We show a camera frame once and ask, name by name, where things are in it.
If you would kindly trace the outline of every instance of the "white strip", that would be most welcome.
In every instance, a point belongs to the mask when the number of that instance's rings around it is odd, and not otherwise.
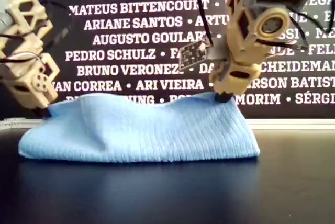
[[[10,118],[0,121],[0,131],[5,129],[30,129],[41,119]],[[335,130],[335,119],[247,119],[253,130]]]

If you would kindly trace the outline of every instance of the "robotic arm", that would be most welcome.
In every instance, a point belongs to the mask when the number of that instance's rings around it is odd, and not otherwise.
[[[59,68],[43,53],[52,23],[38,0],[0,0],[0,81],[25,108],[41,111],[57,98]]]
[[[214,68],[209,81],[213,82],[219,101],[226,102],[233,95],[243,94],[252,80],[260,76],[260,64],[274,56],[269,53],[272,47],[308,49],[304,32],[287,11],[304,15],[299,13],[299,10],[306,1],[228,0],[226,6],[230,21],[225,36],[213,41],[209,30],[206,29],[208,27],[206,19],[203,19],[207,40],[191,43],[180,49],[180,70],[184,71],[202,62],[213,61]],[[277,39],[289,28],[291,22],[298,27],[304,46],[292,45],[292,42]],[[331,28],[332,23],[326,33],[329,33]]]

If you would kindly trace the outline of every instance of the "poster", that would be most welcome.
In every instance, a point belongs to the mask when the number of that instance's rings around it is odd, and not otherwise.
[[[178,71],[178,48],[205,34],[196,0],[55,1],[69,7],[75,20],[71,33],[50,52],[61,70],[54,83],[58,101],[102,92],[153,104],[211,91],[211,65]],[[203,4],[213,37],[221,37],[229,21],[225,0]],[[326,26],[329,5],[330,0],[308,0],[303,12]],[[56,14],[55,31],[70,21],[70,14]],[[261,77],[236,99],[246,118],[335,116],[335,32],[322,35],[305,18],[292,17],[304,29],[310,47],[304,52],[286,49],[262,64]],[[298,30],[290,28],[281,39],[298,40]],[[23,115],[18,105],[10,106],[6,117]]]

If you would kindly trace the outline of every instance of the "black table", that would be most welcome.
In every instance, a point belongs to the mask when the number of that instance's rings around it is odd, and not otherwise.
[[[0,135],[0,223],[331,224],[335,132],[256,131],[258,159],[79,164],[19,158]]]

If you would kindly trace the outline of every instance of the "folded cloth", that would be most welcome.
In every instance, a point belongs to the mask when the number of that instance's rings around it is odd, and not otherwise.
[[[202,93],[165,104],[89,94],[49,107],[51,118],[30,129],[19,154],[81,162],[173,162],[258,156],[255,136],[236,106]]]

